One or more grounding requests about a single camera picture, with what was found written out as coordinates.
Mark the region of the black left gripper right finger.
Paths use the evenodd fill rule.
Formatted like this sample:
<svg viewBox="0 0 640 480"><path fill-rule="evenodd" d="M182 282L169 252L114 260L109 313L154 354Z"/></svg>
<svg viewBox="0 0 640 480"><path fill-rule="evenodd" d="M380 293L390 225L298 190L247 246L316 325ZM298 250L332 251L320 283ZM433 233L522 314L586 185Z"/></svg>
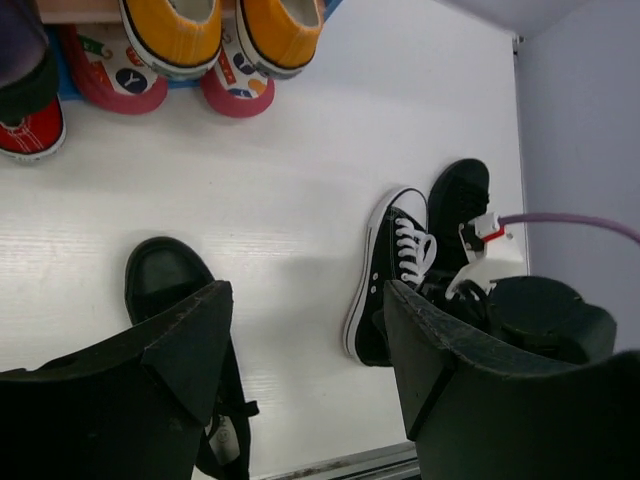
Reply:
<svg viewBox="0 0 640 480"><path fill-rule="evenodd" d="M384 320L425 479L635 479L639 355L571 365L520 350L401 282Z"/></svg>

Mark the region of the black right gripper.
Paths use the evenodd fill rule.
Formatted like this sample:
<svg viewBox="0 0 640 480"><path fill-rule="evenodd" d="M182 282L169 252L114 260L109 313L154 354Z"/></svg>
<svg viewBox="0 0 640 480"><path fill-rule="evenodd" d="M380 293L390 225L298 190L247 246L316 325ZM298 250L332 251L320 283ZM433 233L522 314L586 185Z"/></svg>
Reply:
<svg viewBox="0 0 640 480"><path fill-rule="evenodd" d="M436 275L420 293L443 312L521 350L582 365L613 354L615 320L572 287L540 276L503 278L485 292L465 280L445 297L450 276Z"/></svg>

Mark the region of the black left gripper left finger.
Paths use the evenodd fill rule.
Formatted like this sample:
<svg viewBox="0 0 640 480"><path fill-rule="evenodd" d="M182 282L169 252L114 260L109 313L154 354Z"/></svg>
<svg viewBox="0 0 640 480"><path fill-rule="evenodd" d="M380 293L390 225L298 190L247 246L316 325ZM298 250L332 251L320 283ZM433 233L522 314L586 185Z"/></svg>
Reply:
<svg viewBox="0 0 640 480"><path fill-rule="evenodd" d="M188 479L230 337L231 285L35 370L1 375L5 479Z"/></svg>

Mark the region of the orange sneaker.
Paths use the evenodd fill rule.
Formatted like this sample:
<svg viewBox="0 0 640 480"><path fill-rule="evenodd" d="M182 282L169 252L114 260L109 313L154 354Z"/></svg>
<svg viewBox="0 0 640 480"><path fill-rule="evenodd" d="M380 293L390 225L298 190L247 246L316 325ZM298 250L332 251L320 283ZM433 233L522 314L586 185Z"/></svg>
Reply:
<svg viewBox="0 0 640 480"><path fill-rule="evenodd" d="M239 0L236 30L245 57L274 80L299 75L313 60L324 28L325 3L317 0Z"/></svg>
<svg viewBox="0 0 640 480"><path fill-rule="evenodd" d="M221 51L217 0L120 0L124 30L137 56L159 75L197 80Z"/></svg>

